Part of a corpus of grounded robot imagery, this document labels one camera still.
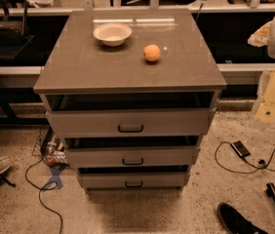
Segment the grey drawer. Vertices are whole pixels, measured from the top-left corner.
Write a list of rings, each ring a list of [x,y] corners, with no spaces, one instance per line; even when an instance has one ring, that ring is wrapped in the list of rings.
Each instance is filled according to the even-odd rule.
[[[214,109],[48,112],[58,137],[199,136],[208,132]]]
[[[111,168],[138,166],[192,165],[200,149],[197,147],[137,147],[66,149],[72,168]]]
[[[183,187],[187,184],[190,173],[133,173],[78,175],[80,185],[86,189],[106,188],[151,188],[151,187]]]

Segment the grey drawer cabinet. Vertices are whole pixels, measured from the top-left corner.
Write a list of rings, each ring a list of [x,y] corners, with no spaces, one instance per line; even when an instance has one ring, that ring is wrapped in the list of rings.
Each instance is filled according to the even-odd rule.
[[[106,23],[123,23],[132,34],[120,46],[105,46],[94,37],[94,30]],[[144,59],[147,45],[160,48],[157,61]],[[116,10],[72,13],[34,90],[47,113],[216,110],[225,86],[188,10]],[[179,146],[200,149],[203,136],[57,137],[66,150]],[[71,168],[77,175],[190,173],[192,165]]]

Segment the grey top drawer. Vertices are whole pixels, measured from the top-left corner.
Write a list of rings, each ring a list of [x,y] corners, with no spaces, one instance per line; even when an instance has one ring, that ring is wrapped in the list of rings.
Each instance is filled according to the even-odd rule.
[[[58,137],[199,136],[208,132],[214,109],[48,112]]]

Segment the grey bottom drawer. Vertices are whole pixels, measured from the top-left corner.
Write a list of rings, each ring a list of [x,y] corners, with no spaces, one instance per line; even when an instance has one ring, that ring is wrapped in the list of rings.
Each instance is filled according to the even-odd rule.
[[[86,189],[106,188],[151,188],[151,187],[183,187],[187,184],[190,173],[133,173],[78,175],[80,185]]]

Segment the orange fruit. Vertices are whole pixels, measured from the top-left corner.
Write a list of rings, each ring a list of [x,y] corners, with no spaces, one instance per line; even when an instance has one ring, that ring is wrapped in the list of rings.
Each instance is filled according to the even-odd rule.
[[[143,55],[146,61],[157,61],[161,56],[161,50],[157,45],[147,45],[143,49]]]

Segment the white paper bowl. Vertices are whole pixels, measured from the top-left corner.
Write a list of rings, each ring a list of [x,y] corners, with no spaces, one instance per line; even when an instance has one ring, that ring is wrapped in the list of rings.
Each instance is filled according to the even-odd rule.
[[[94,30],[94,37],[108,47],[122,45],[131,34],[131,28],[123,23],[106,23]]]

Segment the black phone on floor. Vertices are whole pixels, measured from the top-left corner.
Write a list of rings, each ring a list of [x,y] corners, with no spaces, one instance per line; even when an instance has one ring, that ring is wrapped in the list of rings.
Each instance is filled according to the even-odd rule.
[[[231,147],[240,158],[244,158],[251,155],[250,151],[240,140],[232,142]]]

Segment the black shoe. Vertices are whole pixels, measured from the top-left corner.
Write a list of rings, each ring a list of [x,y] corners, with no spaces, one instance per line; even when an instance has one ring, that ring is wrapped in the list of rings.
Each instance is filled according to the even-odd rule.
[[[229,234],[268,234],[245,219],[236,209],[227,203],[220,203],[217,206],[217,216],[223,228]]]

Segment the black chair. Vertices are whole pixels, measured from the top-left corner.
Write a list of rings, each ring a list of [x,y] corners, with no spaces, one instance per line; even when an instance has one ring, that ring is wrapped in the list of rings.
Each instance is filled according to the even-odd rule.
[[[11,19],[9,8],[22,5],[21,19]],[[14,59],[30,42],[27,0],[0,0],[0,59]]]

